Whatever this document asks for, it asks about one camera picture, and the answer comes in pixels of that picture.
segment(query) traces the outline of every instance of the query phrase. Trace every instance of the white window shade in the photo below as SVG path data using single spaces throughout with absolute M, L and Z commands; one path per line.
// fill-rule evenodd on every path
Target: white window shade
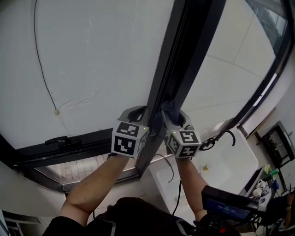
M 14 148 L 111 128 L 146 105 L 173 0 L 2 2 L 0 132 Z

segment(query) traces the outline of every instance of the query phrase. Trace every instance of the person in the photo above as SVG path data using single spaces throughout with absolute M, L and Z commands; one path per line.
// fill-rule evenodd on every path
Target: person
M 90 214 L 104 200 L 124 170 L 129 157 L 111 156 L 68 194 L 59 216 L 43 235 L 193 235 L 195 227 L 138 198 L 121 198 L 87 224 Z M 200 222 L 203 209 L 201 192 L 207 185 L 190 159 L 176 159 L 183 190 L 189 206 Z
M 261 225 L 271 225 L 279 219 L 285 219 L 285 228 L 295 224 L 295 219 L 292 218 L 294 214 L 294 193 L 289 192 L 285 196 L 276 197 L 267 204 L 266 214 L 262 218 Z

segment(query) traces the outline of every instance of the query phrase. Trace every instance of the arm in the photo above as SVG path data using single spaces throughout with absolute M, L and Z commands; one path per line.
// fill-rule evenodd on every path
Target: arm
M 122 155 L 110 157 L 72 189 L 59 215 L 71 218 L 82 226 L 86 226 L 89 215 L 111 190 L 128 161 L 129 157 Z
M 285 223 L 286 229 L 289 228 L 289 224 L 290 224 L 291 218 L 292 218 L 291 206 L 292 206 L 293 200 L 294 200 L 294 194 L 291 195 L 291 193 L 289 193 L 288 197 L 287 197 L 289 208 L 287 210 L 287 216 L 286 216 L 286 223 Z
M 203 188 L 208 184 L 198 173 L 190 159 L 176 158 L 176 163 L 186 199 L 195 214 L 195 219 L 200 221 L 207 214 L 207 211 L 203 209 L 201 193 Z

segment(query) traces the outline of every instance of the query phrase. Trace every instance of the cable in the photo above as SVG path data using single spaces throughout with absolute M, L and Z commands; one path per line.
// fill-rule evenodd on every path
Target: cable
M 233 143 L 232 143 L 232 146 L 234 146 L 236 144 L 236 137 L 235 135 L 233 134 L 233 132 L 231 132 L 230 130 L 223 130 L 221 131 L 215 138 L 209 138 L 207 141 L 203 142 L 200 146 L 200 151 L 207 151 L 207 150 L 210 150 L 212 147 L 214 147 L 215 145 L 215 142 L 218 141 L 221 136 L 224 134 L 224 133 L 229 133 L 231 136 L 232 136 L 232 139 L 233 139 Z
M 179 182 L 179 190 L 178 190 L 178 199 L 177 199 L 177 203 L 176 203 L 176 206 L 175 206 L 175 209 L 172 213 L 172 215 L 174 215 L 174 213 L 176 212 L 177 208 L 178 208 L 178 204 L 179 204 L 179 199 L 180 199 L 180 193 L 181 193 L 181 180 Z
M 54 103 L 53 98 L 52 98 L 52 96 L 51 96 L 51 94 L 49 92 L 48 86 L 46 84 L 45 77 L 44 77 L 44 72 L 43 72 L 43 67 L 42 67 L 42 64 L 41 64 L 41 61 L 40 61 L 40 56 L 39 56 L 39 51 L 38 51 L 37 37 L 36 37 L 36 6 L 37 6 L 37 1 L 38 0 L 35 1 L 35 7 L 34 7 L 34 37 L 35 37 L 35 45 L 36 45 L 37 57 L 38 57 L 38 60 L 39 60 L 39 64 L 40 64 L 40 68 L 41 68 L 41 72 L 42 72 L 42 77 L 43 77 L 46 89 L 47 89 L 47 91 L 49 93 L 49 96 L 50 96 L 51 101 L 52 101 L 52 103 L 54 105 L 54 108 L 55 108 L 54 113 L 56 113 L 56 111 L 58 111 L 58 109 L 56 109 L 55 103 Z
M 161 154 L 155 154 L 155 156 L 161 156 L 161 157 L 163 157 L 165 159 L 165 161 L 168 163 L 168 165 L 170 166 L 170 168 L 172 170 L 172 178 L 171 178 L 171 180 L 168 181 L 168 183 L 170 183 L 173 180 L 173 178 L 174 178 L 174 170 L 172 168 L 171 163 L 168 161 L 168 159 L 165 156 L 163 156 Z

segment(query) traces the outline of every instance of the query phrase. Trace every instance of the forearm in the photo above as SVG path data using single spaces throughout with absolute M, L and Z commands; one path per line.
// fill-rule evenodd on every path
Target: forearm
M 286 228 L 289 228 L 290 222 L 291 222 L 292 214 L 291 214 L 291 208 L 287 210 L 287 216 L 286 216 Z
M 74 206 L 78 211 L 82 210 L 88 215 L 93 212 L 111 190 L 128 161 L 129 157 L 122 155 L 110 157 L 96 171 L 72 189 L 66 198 L 60 215 L 69 215 L 67 209 L 70 207 L 67 207 L 68 205 L 71 205 L 71 208 Z
M 200 221 L 200 219 L 207 213 L 203 209 L 201 193 L 204 187 L 208 184 L 198 173 L 194 164 L 189 159 L 176 159 L 176 163 L 186 199 L 195 214 L 196 220 Z

